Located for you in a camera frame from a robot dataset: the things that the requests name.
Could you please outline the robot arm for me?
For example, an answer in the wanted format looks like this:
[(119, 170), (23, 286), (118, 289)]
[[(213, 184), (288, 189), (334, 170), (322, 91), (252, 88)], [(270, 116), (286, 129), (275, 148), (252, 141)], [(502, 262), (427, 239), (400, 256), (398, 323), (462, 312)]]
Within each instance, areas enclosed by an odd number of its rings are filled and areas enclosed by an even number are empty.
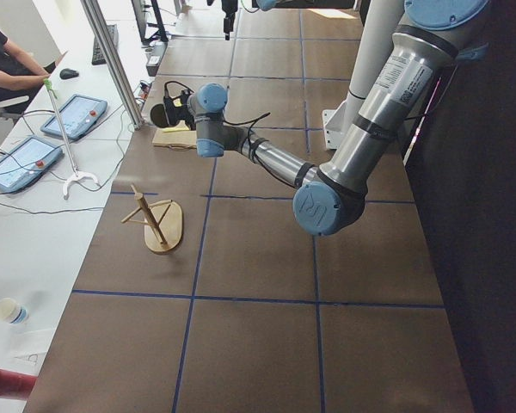
[(369, 175), (433, 74), (482, 55), (470, 42), (489, 9), (487, 1), (369, 2), (347, 97), (324, 112), (335, 154), (317, 166), (256, 136), (251, 122), (226, 121), (228, 93), (216, 83), (165, 95), (150, 117), (160, 128), (184, 122), (196, 133), (201, 157), (237, 151), (259, 164), (295, 188), (292, 210), (302, 228), (331, 235), (363, 213)]

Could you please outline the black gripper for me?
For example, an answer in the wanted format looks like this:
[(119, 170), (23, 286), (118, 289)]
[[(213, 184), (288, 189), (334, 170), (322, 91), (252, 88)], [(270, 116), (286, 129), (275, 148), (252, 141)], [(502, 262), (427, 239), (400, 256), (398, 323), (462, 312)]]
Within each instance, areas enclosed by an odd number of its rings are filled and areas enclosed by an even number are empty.
[(183, 120), (190, 130), (196, 129), (194, 116), (190, 113), (187, 105), (188, 99), (188, 96), (165, 97), (163, 99), (166, 127), (177, 126)]

